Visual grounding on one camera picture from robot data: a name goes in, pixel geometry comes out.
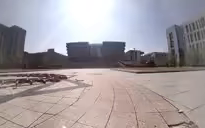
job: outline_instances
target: pavement crack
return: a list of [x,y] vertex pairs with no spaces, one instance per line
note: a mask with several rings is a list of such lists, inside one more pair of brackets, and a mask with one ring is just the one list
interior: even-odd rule
[[112,101],[112,107],[111,107],[111,111],[110,111],[110,113],[109,113],[109,116],[108,116],[108,119],[107,119],[107,122],[106,122],[106,124],[105,124],[105,128],[107,127],[107,125],[108,125],[108,122],[109,122],[109,120],[110,120],[110,118],[111,118],[111,114],[112,114],[112,112],[113,112],[113,109],[114,109],[114,102],[115,102],[115,90],[114,90],[114,87],[112,87],[113,88],[113,101]]
[[135,120],[136,120],[136,124],[137,124],[137,128],[139,128],[139,122],[138,122],[138,116],[137,116],[137,112],[136,112],[136,108],[135,108],[135,104],[133,103],[133,100],[132,100],[132,97],[131,95],[129,94],[128,90],[125,88],[125,91],[127,92],[130,100],[131,100],[131,103],[133,105],[133,108],[134,108],[134,113],[135,113]]

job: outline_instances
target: stone pavement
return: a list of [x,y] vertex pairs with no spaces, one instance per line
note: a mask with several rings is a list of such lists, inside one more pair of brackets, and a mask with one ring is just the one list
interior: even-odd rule
[[122,73],[54,72],[76,76],[59,83],[0,88],[0,128],[196,127],[169,101]]
[[126,76],[129,81],[137,81],[164,96],[200,128],[205,128],[205,71],[141,75],[129,73]]

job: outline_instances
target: sky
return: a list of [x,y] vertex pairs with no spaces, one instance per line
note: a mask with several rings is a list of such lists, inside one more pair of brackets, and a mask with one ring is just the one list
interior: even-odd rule
[[205,13],[205,0],[0,0],[0,23],[27,30],[25,51],[66,43],[125,41],[126,50],[167,51],[166,29]]

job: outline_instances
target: sidewalk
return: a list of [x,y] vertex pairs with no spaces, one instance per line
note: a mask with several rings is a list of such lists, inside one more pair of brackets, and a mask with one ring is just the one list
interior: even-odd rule
[[86,74],[56,84],[1,88],[0,128],[23,127],[197,128],[144,86]]
[[117,68],[117,71],[145,74],[145,73],[167,73],[167,72],[187,72],[187,71],[201,71],[205,67],[145,67],[145,68]]

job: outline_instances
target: white building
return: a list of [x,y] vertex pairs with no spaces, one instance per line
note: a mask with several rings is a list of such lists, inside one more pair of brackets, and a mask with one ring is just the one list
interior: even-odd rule
[[190,20],[184,22],[181,26],[171,27],[167,29],[167,41],[169,54],[171,52],[172,45],[178,42],[178,45],[174,45],[175,51],[176,49],[181,50],[178,47],[182,46],[183,57],[186,65],[205,65],[205,15],[195,18],[194,20]]
[[168,58],[169,62],[175,66],[182,66],[185,64],[185,43],[183,40],[182,26],[174,25],[167,29],[167,44],[168,44]]
[[183,23],[188,65],[205,65],[205,15]]

